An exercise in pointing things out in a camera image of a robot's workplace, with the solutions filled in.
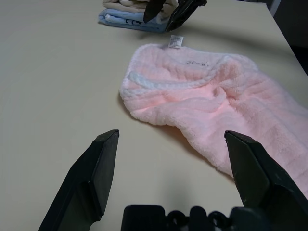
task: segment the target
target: clothing tag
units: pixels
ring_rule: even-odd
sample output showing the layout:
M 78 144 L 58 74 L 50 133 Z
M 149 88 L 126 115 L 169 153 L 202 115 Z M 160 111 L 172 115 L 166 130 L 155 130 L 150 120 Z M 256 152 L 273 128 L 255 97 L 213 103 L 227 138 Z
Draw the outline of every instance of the clothing tag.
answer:
M 182 46 L 183 36 L 171 35 L 169 47 L 179 49 Z

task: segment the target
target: beige tabletop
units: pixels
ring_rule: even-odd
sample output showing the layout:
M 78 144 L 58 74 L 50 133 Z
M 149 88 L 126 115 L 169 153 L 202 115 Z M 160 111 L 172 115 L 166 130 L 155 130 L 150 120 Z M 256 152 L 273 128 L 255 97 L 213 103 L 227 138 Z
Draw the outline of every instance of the beige tabletop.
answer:
M 236 187 L 176 128 L 132 119 L 118 89 L 134 51 L 171 34 L 202 51 L 239 53 L 308 107 L 308 77 L 266 6 L 208 0 L 173 33 L 97 24 L 100 0 L 4 0 L 0 7 L 0 230 L 33 231 L 70 166 L 111 129 L 120 139 L 105 216 L 92 231 L 120 230 L 130 204 L 188 215 L 194 205 L 226 215 Z

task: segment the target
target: dark floor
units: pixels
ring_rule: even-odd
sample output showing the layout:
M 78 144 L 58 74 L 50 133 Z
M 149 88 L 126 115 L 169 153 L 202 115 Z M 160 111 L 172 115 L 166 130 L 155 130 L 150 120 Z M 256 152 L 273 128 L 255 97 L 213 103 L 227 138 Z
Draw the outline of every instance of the dark floor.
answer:
M 308 48 L 291 46 L 297 60 L 302 65 L 304 71 L 308 75 Z

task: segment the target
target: fluffy towel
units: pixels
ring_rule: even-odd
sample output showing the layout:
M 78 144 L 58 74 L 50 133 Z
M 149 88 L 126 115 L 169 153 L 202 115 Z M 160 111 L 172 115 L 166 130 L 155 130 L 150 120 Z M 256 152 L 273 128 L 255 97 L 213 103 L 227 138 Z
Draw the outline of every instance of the fluffy towel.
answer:
M 130 13 L 113 9 L 105 9 L 99 15 L 99 22 L 105 25 L 152 32 L 164 32 L 168 20 L 166 20 L 164 24 L 158 24 L 156 21 L 157 17 L 148 23 L 144 23 L 143 13 Z
M 308 197 L 308 110 L 250 59 L 145 45 L 133 55 L 120 94 L 133 117 L 176 126 L 229 175 L 224 132 L 252 137 Z
M 150 0 L 103 0 L 103 6 L 107 9 L 115 9 L 122 12 L 144 13 L 147 2 Z M 156 23 L 163 24 L 171 16 L 178 6 L 178 0 L 166 0 L 163 9 L 156 17 Z

